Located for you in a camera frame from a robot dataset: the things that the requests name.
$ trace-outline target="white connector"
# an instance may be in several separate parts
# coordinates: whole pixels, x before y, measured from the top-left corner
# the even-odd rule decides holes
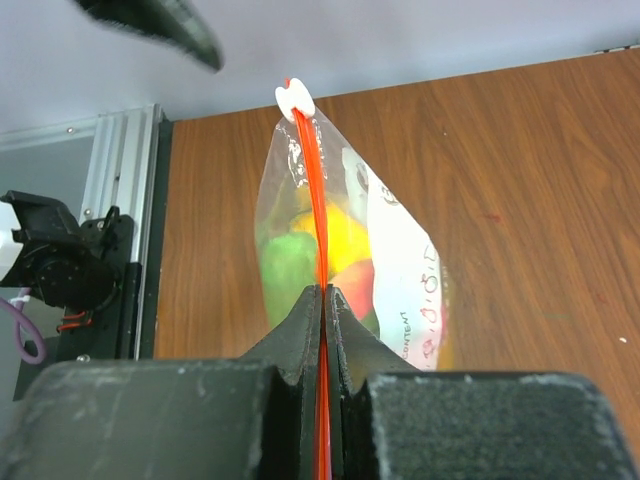
[[[22,252],[22,244],[13,241],[12,230],[20,230],[20,222],[13,207],[0,202],[0,281],[7,276],[9,270]]]
[[[316,113],[316,105],[313,103],[313,98],[309,90],[307,90],[304,83],[297,78],[292,78],[287,88],[276,88],[276,102],[282,115],[289,120],[290,123],[295,122],[293,115],[294,108],[298,109],[305,118],[311,118]]]

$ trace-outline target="white wall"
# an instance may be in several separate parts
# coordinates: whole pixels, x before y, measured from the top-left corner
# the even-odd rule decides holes
[[[315,96],[636,43],[637,0],[193,0],[224,44],[211,75],[115,34],[69,0],[0,1],[0,132],[158,102],[172,119],[273,104],[285,76]]]

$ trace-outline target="black object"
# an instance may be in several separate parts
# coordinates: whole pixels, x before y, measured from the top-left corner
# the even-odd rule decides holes
[[[219,42],[185,0],[74,0],[93,19],[114,29],[177,46],[218,71]]]
[[[237,360],[68,363],[34,384],[0,478],[312,478],[309,287]],[[422,373],[329,288],[334,478],[636,479],[601,393],[558,373]]]
[[[77,226],[73,217],[71,220],[72,225]],[[74,227],[73,232],[76,241],[73,245],[81,245],[87,252],[82,258],[90,258],[91,262],[99,262],[108,268],[114,279],[112,292],[108,302],[103,303],[99,309],[86,309],[86,313],[80,318],[74,316],[69,323],[78,326],[63,327],[58,336],[45,339],[48,355],[44,363],[20,363],[14,400],[21,400],[34,379],[50,364],[76,360],[79,357],[104,360],[134,358],[142,265],[129,262],[134,232],[133,219],[128,215],[120,215],[118,209],[112,207],[105,218],[86,221],[77,230]],[[82,270],[79,272],[79,277],[87,282],[86,287],[91,288],[94,279]],[[76,310],[67,311],[69,314],[77,312],[77,307]],[[25,347],[27,351],[35,348],[31,341],[27,341]]]
[[[143,265],[146,276],[144,292],[140,292],[144,296],[144,309],[142,311],[140,332],[138,333],[140,350],[137,358],[141,360],[153,358],[172,140],[173,122],[164,119],[158,127],[158,153],[151,197],[149,247],[147,250],[147,262],[146,265]]]
[[[23,244],[0,287],[30,287],[31,295],[47,305],[76,312],[100,309],[111,300],[116,272],[92,254],[78,222],[64,203],[14,191],[7,192],[0,201],[13,207],[20,222],[13,240]],[[100,241],[110,241],[107,227]]]

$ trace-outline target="red wire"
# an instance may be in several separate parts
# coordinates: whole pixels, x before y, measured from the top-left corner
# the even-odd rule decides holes
[[[66,315],[62,317],[63,320],[75,320],[76,318],[82,318],[87,314],[86,311],[77,313],[75,315]]]
[[[58,325],[56,327],[56,332],[60,333],[65,330],[73,330],[74,328],[88,327],[92,323],[93,323],[93,318],[89,318],[89,320],[87,320],[86,322],[63,323],[62,325]]]

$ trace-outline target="gray panel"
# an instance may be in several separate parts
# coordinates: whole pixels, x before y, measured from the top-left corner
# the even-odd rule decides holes
[[[22,190],[57,198],[78,216],[93,137],[0,152],[0,193]]]

